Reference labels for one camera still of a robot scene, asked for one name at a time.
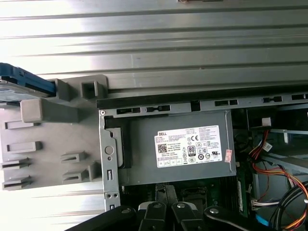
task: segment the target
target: corrugated metal surface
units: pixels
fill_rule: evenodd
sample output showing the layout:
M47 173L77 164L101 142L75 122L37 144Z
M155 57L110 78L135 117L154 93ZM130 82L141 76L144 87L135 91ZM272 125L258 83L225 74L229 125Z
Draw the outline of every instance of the corrugated metal surface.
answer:
M110 97L303 81L308 1L0 0L0 62L105 74ZM99 214L102 196L99 182L1 192L1 222L64 230Z

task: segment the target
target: red sticker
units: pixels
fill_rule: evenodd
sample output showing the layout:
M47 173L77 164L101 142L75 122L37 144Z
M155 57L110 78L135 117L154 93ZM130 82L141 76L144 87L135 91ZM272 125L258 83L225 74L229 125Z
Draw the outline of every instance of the red sticker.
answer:
M231 159L232 159L232 150L227 149L226 150L225 162L231 163Z

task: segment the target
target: qr code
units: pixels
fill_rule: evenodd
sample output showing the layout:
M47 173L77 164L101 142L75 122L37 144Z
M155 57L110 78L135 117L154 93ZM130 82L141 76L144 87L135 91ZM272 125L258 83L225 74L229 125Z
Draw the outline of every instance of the qr code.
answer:
M158 147L158 153L166 153L167 152L167 145L166 144L159 144L157 147Z

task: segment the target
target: power supply label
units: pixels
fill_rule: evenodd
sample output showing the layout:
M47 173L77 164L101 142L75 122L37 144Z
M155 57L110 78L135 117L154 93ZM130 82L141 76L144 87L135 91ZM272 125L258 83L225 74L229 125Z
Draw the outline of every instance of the power supply label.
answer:
M157 167L222 161L219 126L159 131L155 150Z

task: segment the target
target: blue cable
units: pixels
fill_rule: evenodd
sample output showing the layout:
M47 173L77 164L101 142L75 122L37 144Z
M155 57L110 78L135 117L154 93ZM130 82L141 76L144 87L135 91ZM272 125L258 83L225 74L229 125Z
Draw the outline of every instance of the blue cable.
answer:
M259 216L258 214L256 214L256 219L262 225L269 226L269 222L265 220L264 218L262 218L261 216Z

